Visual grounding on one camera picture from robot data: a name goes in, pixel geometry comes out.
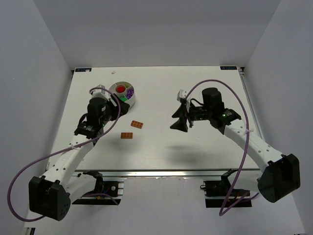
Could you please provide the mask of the left blue table label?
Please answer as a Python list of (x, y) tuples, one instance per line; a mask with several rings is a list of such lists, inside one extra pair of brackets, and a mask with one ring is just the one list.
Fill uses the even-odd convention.
[(90, 72), (92, 68), (76, 68), (75, 72)]

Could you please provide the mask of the lower orange flat lego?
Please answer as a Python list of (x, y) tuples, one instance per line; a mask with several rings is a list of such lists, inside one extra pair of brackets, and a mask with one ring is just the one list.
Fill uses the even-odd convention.
[(133, 133), (132, 132), (122, 132), (120, 137), (121, 137), (121, 139), (132, 139)]

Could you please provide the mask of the upper orange flat lego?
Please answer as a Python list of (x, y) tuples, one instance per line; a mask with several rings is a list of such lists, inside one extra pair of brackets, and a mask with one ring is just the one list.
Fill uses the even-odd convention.
[(135, 127), (135, 128), (138, 128), (138, 129), (142, 129), (143, 124), (144, 124), (144, 123), (142, 123), (142, 122), (133, 120), (133, 121), (131, 122), (131, 127)]

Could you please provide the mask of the blue table label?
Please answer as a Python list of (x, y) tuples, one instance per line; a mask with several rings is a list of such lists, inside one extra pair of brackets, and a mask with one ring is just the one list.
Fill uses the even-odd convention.
[(90, 72), (92, 68), (76, 68), (75, 72)]
[(221, 70), (237, 70), (236, 66), (220, 66)]

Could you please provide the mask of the green square lego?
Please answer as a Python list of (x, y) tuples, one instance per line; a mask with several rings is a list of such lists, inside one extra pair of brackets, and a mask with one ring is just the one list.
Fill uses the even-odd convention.
[(122, 100), (123, 102), (126, 102), (128, 99), (127, 99), (126, 96), (121, 96), (121, 97), (120, 97), (120, 100)]

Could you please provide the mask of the white round divided container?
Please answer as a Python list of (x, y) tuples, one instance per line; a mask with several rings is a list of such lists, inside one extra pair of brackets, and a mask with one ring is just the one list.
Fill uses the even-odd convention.
[[(116, 86), (117, 86), (117, 85), (120, 85), (120, 84), (125, 85), (126, 88), (127, 88), (126, 92), (121, 93), (121, 94), (119, 94), (119, 93), (117, 93), (117, 92), (115, 91)], [(120, 81), (120, 82), (116, 82), (116, 83), (112, 84), (112, 85), (110, 86), (110, 88), (109, 88), (109, 91), (112, 92), (112, 93), (114, 93), (114, 94), (116, 94), (116, 95), (120, 98), (121, 96), (127, 96), (127, 91), (128, 91), (128, 89), (133, 89), (133, 90), (134, 90), (134, 86), (133, 86), (131, 83), (129, 83), (129, 82)], [(130, 107), (133, 107), (133, 105), (135, 104), (135, 90), (134, 90), (134, 95), (132, 96), (132, 98), (131, 98), (131, 99), (128, 99), (125, 103), (129, 104)]]

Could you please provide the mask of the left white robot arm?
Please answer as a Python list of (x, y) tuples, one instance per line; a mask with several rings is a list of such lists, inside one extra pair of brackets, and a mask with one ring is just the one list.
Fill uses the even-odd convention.
[(42, 176), (30, 180), (28, 192), (32, 212), (60, 221), (68, 213), (70, 205), (79, 198), (89, 193), (103, 193), (104, 183), (100, 172), (87, 170), (78, 174), (73, 181), (71, 177), (104, 133), (104, 126), (125, 115), (129, 108), (130, 105), (115, 94), (89, 100), (87, 112), (79, 119), (69, 150), (62, 153)]

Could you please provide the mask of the purple butterfly lego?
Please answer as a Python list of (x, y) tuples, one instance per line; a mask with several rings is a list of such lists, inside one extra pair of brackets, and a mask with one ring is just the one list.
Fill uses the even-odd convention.
[(134, 90), (133, 89), (128, 89), (127, 91), (127, 99), (131, 99), (132, 96), (134, 95)]

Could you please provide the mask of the red half-round lego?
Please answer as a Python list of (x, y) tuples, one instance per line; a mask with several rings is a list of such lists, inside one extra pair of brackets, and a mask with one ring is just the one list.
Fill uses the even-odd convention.
[(127, 88), (123, 84), (117, 85), (115, 88), (115, 91), (119, 94), (126, 92), (126, 90), (127, 90)]

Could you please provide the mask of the orange flat lego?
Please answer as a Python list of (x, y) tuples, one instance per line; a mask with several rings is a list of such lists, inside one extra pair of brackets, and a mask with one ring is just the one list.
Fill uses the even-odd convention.
[(121, 139), (132, 139), (133, 133), (132, 132), (122, 132), (120, 137), (121, 137)]
[(133, 120), (133, 121), (131, 122), (131, 127), (135, 127), (135, 128), (138, 128), (138, 129), (142, 129), (143, 124), (144, 124), (144, 123), (142, 123), (142, 122)]

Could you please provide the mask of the right blue table label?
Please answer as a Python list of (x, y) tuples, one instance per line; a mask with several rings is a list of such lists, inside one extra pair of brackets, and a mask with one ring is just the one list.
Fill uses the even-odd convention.
[(237, 70), (236, 66), (220, 66), (221, 70)]

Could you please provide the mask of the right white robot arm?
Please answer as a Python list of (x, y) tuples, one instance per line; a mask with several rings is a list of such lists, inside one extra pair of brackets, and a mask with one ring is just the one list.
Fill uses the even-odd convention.
[(180, 107), (172, 115), (177, 121), (170, 128), (187, 132), (195, 121), (207, 120), (234, 141), (260, 170), (259, 173), (240, 174), (235, 189), (258, 192), (274, 203), (300, 188), (300, 166), (296, 156), (281, 153), (249, 131), (238, 113), (225, 108), (217, 88), (204, 89), (202, 99), (203, 103), (195, 106), (187, 91), (180, 90), (177, 95)]

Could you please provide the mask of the aluminium table frame rail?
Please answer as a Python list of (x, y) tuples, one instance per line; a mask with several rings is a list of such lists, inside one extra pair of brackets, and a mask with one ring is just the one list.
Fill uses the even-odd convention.
[(198, 170), (100, 170), (104, 177), (210, 177), (220, 176), (230, 169), (198, 169)]

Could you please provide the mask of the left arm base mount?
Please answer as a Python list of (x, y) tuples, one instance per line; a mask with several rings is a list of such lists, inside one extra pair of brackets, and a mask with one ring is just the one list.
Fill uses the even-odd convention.
[(105, 178), (98, 171), (88, 170), (79, 173), (67, 189), (73, 205), (117, 206), (121, 202), (124, 182)]

